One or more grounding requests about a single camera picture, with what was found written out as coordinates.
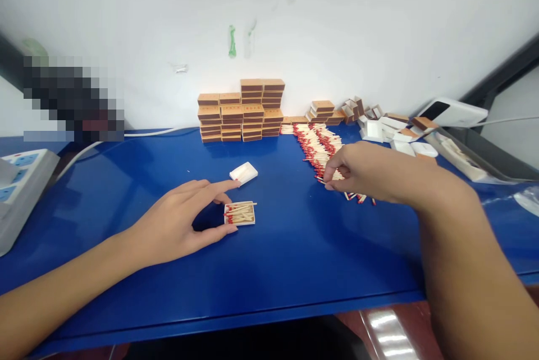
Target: white power strip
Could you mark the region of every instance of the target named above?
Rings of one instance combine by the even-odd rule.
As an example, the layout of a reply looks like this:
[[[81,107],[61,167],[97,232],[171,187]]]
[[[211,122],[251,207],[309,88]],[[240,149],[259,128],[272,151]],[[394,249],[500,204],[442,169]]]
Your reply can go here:
[[[60,158],[47,149],[22,152],[2,157],[0,170],[11,173],[12,166],[19,170],[15,177],[0,176],[0,256],[10,251],[39,196],[51,178]]]

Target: cable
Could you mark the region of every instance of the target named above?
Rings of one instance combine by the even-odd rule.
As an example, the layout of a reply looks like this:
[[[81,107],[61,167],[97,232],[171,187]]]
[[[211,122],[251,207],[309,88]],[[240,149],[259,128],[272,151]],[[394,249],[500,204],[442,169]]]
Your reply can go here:
[[[531,120],[531,119],[539,119],[539,116],[517,117],[515,119],[503,119],[503,120],[485,121],[485,122],[482,122],[482,123],[479,123],[479,124],[474,124],[474,125],[468,126],[467,128],[481,127],[481,126],[488,125],[488,124],[496,124],[496,123],[499,123],[499,122],[506,122],[506,121],[519,121],[519,120]]]
[[[167,134],[167,133],[171,133],[173,131],[178,131],[178,130],[182,130],[182,128],[180,127],[177,127],[177,128],[173,128],[173,129],[168,129],[168,130],[163,130],[163,131],[156,131],[155,133],[144,133],[144,134],[124,134],[124,136],[150,136],[150,135],[161,135],[161,134]]]
[[[94,142],[93,144],[90,144],[88,145],[86,148],[84,148],[81,152],[79,152],[77,155],[75,155],[73,157],[72,160],[69,161],[69,163],[66,165],[66,167],[63,169],[63,171],[60,172],[60,174],[58,175],[58,177],[56,178],[56,181],[59,181],[60,178],[65,175],[65,173],[69,170],[69,168],[71,166],[73,166],[73,164],[77,161],[77,159],[79,159],[82,155],[84,155],[87,151],[91,150],[92,148],[96,147],[97,145],[99,144],[102,144],[103,141],[97,141],[97,142]]]
[[[124,137],[131,137],[131,136],[150,136],[150,135],[161,135],[161,134],[167,134],[167,133],[172,133],[173,131],[178,131],[178,130],[182,130],[183,127],[175,127],[175,128],[172,128],[172,129],[168,129],[168,130],[162,130],[162,131],[155,131],[154,133],[142,133],[142,134],[124,134]],[[191,134],[193,132],[197,131],[197,129],[194,129],[192,131],[188,131],[187,133],[184,133],[184,134],[179,134],[179,135],[187,135],[187,134]],[[75,164],[75,162],[82,156],[84,155],[87,151],[91,150],[92,148],[98,146],[99,144],[102,144],[103,141],[97,141],[97,142],[94,142],[93,144],[90,144],[89,146],[87,146],[86,148],[84,148],[82,151],[80,151],[77,155],[75,155],[73,157],[72,160],[69,161],[69,163],[66,165],[66,167],[60,172],[60,174],[58,175],[58,177],[56,178],[56,181],[59,181],[60,178],[65,175],[65,173],[70,169],[71,166],[73,166]]]

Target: white box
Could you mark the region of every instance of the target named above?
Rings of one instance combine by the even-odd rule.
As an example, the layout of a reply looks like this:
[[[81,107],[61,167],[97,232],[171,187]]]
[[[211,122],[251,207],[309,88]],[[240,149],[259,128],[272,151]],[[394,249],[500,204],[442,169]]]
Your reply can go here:
[[[230,178],[232,180],[239,180],[241,185],[244,185],[249,180],[253,180],[258,176],[258,171],[249,162],[238,166],[232,172],[230,172]]]
[[[385,125],[387,125],[389,127],[394,128],[394,129],[402,130],[402,129],[406,128],[406,123],[405,122],[390,119],[389,117],[380,117],[380,122],[384,123]]]
[[[410,146],[410,144],[402,141],[391,141],[391,149],[394,149],[399,152],[403,152],[407,155],[415,157],[414,149]]]
[[[438,156],[438,151],[434,147],[427,143],[412,143],[410,144],[414,149],[416,154],[430,156],[436,158]]]
[[[384,142],[391,142],[393,140],[394,133],[388,133],[386,130],[382,129],[382,136]]]
[[[386,133],[395,134],[400,131],[400,129],[396,129],[391,126],[388,126],[387,124],[384,124],[383,122],[381,122],[380,125],[382,126],[382,130],[384,130]]]
[[[359,133],[364,141],[383,142],[382,126],[376,120],[367,120],[365,128],[362,128]]]
[[[367,116],[359,116],[359,119],[358,119],[358,124],[361,128],[365,128],[365,125],[367,124],[367,121],[369,119],[367,118]]]
[[[410,129],[413,133],[416,133],[417,134],[417,138],[419,139],[420,137],[430,133],[431,131],[434,131],[434,129],[427,129],[428,132],[426,131],[423,131],[422,129],[420,129],[418,126],[413,126],[411,129]]]

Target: blue table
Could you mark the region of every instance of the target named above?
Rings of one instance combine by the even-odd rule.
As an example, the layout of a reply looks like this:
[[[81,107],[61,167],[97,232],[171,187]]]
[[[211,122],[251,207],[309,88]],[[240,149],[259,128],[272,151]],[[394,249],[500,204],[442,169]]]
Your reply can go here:
[[[344,143],[356,126],[336,128]],[[406,206],[348,202],[316,182],[296,138],[202,144],[197,130],[102,144],[38,203],[0,258],[0,293],[132,225],[191,179],[220,181],[249,161],[259,176],[230,192],[253,200],[257,224],[191,256],[146,268],[103,293],[37,350],[48,354],[225,329],[425,298],[418,223]],[[451,168],[443,158],[439,163]],[[474,185],[511,264],[539,281],[539,218],[511,195]],[[195,222],[218,225],[212,204]]]

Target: open matchbox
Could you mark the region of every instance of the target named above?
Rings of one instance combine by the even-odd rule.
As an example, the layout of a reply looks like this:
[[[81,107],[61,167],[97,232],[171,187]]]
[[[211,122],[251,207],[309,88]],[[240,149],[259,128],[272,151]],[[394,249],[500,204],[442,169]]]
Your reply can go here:
[[[237,202],[225,204],[225,224],[254,225],[256,218],[254,216],[253,202]]]

